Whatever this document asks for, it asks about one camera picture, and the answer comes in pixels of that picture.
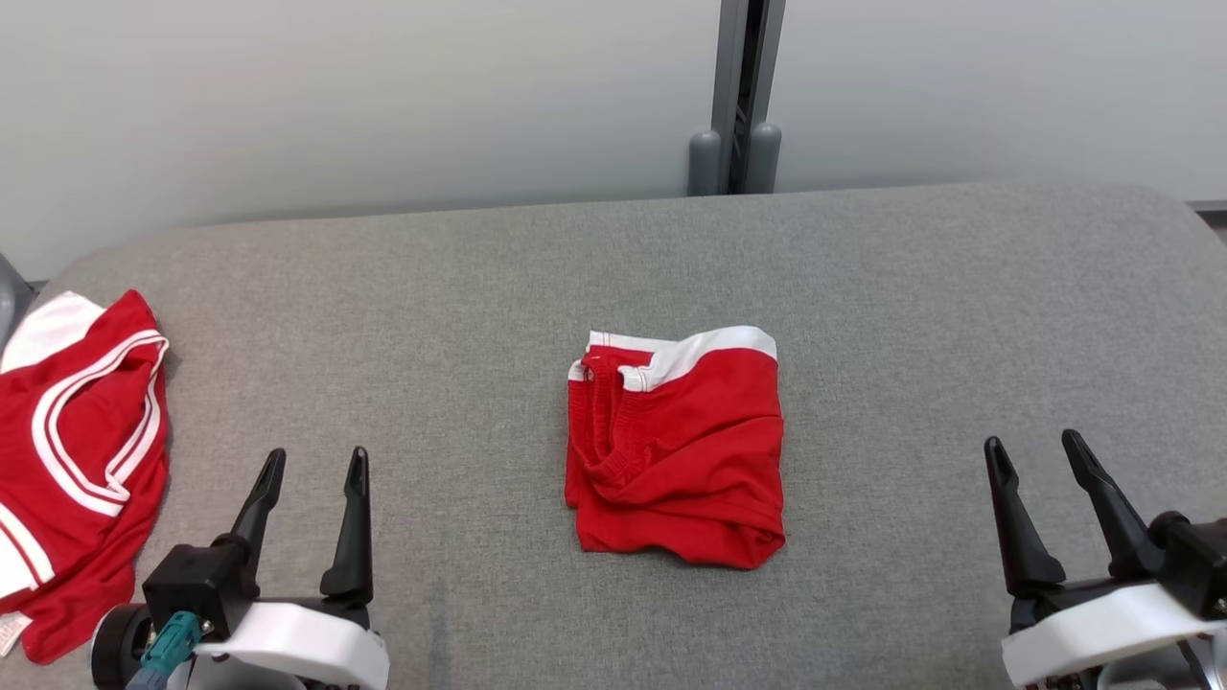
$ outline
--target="clothing tag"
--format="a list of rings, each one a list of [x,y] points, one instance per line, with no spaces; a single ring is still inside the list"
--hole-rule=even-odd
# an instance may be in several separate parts
[[[21,611],[12,611],[11,614],[0,616],[0,657],[9,656],[12,646],[17,643],[17,638],[21,637],[21,634],[32,622],[34,620],[27,618]]]

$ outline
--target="red shorts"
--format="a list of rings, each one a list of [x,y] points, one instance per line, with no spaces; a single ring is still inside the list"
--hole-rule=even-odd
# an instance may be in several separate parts
[[[564,497],[585,551],[755,568],[784,545],[775,341],[593,331],[568,374]]]

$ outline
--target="red fabric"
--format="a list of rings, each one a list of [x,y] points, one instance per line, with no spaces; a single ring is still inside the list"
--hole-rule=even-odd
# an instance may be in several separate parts
[[[593,345],[568,383],[563,492],[580,548],[758,567],[784,545],[775,359],[717,350],[654,390],[625,390],[618,367],[652,356]]]
[[[131,599],[133,560],[153,527],[167,479],[169,420],[160,366],[167,344],[156,330],[145,300],[129,291],[79,343],[0,374],[0,507],[20,521],[54,568],[50,580],[32,572],[34,588],[0,599],[0,614],[20,610],[33,619],[22,645],[34,663],[50,663],[87,642],[112,607]],[[114,370],[66,392],[58,420],[39,416],[38,403],[56,384],[97,376],[103,365]],[[49,460],[45,448],[40,453],[32,431],[38,425],[58,435],[63,453],[53,449]],[[118,516],[82,505],[49,462]],[[119,467],[133,469],[117,480]],[[72,468],[85,481],[71,475]],[[29,567],[28,550],[17,551]]]

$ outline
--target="teal cable connector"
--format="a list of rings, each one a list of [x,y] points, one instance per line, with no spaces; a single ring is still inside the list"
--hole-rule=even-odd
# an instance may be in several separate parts
[[[171,674],[191,658],[201,635],[200,619],[195,614],[177,611],[145,651],[141,670],[128,681],[128,690],[166,690]]]

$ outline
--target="red and white clothing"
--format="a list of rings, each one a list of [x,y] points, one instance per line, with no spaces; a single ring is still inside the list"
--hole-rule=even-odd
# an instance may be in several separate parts
[[[166,486],[168,343],[140,293],[65,292],[0,357],[0,614],[50,663],[131,599]]]
[[[784,544],[775,341],[594,331],[572,365],[564,497],[587,551],[762,565]]]

